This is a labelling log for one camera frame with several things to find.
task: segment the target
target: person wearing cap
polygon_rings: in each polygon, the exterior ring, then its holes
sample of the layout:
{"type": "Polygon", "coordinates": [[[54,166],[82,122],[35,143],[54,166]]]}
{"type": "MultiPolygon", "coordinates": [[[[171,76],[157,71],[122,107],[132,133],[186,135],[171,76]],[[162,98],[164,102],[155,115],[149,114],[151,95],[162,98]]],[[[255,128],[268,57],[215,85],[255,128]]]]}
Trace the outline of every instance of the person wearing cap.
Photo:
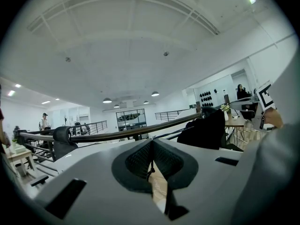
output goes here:
{"type": "Polygon", "coordinates": [[[45,130],[48,126],[48,120],[47,120],[47,113],[43,113],[43,119],[41,120],[41,128],[42,130],[45,130]]]}

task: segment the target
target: white shirt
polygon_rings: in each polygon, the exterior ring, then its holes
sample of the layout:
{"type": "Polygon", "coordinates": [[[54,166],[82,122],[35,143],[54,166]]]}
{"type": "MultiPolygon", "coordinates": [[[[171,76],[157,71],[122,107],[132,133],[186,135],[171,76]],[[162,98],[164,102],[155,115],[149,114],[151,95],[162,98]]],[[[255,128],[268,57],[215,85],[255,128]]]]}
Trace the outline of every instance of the white shirt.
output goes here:
{"type": "Polygon", "coordinates": [[[41,128],[44,130],[46,127],[48,127],[48,121],[47,119],[42,119],[41,120],[41,128]]]}

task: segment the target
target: wooden table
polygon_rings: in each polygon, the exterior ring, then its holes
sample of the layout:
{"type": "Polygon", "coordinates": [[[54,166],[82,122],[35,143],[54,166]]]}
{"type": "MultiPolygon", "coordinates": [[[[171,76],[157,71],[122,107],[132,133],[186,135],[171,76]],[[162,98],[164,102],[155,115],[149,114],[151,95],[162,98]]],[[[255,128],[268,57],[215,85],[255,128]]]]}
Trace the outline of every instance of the wooden table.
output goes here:
{"type": "Polygon", "coordinates": [[[236,145],[238,145],[238,131],[240,132],[240,135],[242,136],[243,140],[245,139],[244,138],[244,125],[245,125],[246,120],[243,118],[241,113],[239,113],[239,117],[237,118],[237,120],[234,120],[233,116],[235,116],[235,115],[236,114],[234,114],[234,113],[228,114],[228,121],[225,121],[225,127],[226,128],[235,128],[235,130],[236,130],[236,145]]]}
{"type": "Polygon", "coordinates": [[[34,170],[35,172],[37,171],[37,169],[35,167],[35,164],[34,164],[34,161],[32,159],[31,151],[29,149],[26,149],[26,151],[20,152],[20,153],[8,153],[6,156],[7,156],[10,163],[13,163],[14,161],[20,160],[21,164],[22,164],[22,167],[24,167],[22,159],[23,158],[28,158],[28,162],[29,162],[29,165],[31,166],[32,170],[34,170]]]}

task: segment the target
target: white ceiling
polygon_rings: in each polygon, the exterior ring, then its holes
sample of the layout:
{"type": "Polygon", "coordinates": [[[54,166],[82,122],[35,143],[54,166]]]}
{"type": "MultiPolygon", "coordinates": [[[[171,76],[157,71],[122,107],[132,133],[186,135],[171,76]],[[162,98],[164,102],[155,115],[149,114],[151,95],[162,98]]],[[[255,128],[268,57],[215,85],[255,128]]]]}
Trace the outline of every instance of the white ceiling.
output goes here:
{"type": "Polygon", "coordinates": [[[20,104],[34,105],[41,108],[49,108],[51,106],[60,105],[65,103],[64,101],[55,100],[58,97],[50,97],[33,90],[27,89],[21,85],[17,88],[17,83],[11,82],[5,78],[0,77],[1,84],[1,99],[7,99],[10,101],[18,102],[20,104]],[[15,93],[13,96],[8,96],[8,93],[13,90],[15,93]]]}
{"type": "Polygon", "coordinates": [[[258,0],[31,0],[2,47],[1,76],[66,101],[109,109],[162,90],[177,61],[238,23],[258,0]],[[102,100],[109,97],[111,104],[102,100]]]}

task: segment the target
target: curved ceiling track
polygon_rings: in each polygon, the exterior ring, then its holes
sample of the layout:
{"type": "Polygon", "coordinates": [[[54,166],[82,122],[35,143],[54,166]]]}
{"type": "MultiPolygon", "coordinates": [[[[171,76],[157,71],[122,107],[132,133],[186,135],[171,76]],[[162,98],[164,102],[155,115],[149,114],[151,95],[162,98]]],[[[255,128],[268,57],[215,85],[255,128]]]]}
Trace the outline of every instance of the curved ceiling track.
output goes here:
{"type": "MultiPolygon", "coordinates": [[[[63,13],[66,11],[66,9],[75,8],[77,6],[81,6],[83,4],[87,4],[90,2],[95,2],[99,0],[66,0],[64,2],[61,2],[50,9],[46,10],[42,16],[38,16],[28,27],[27,29],[31,32],[34,32],[39,26],[41,26],[44,22],[44,19],[50,20],[51,18],[59,15],[60,13],[63,13]]],[[[196,10],[192,9],[188,5],[178,1],[178,0],[143,0],[148,2],[153,2],[156,4],[160,4],[162,6],[174,9],[184,15],[187,16],[187,18],[190,18],[194,20],[196,23],[203,26],[207,31],[210,33],[217,35],[219,34],[219,31],[217,28],[209,22],[203,15],[201,15],[196,10]]]]}

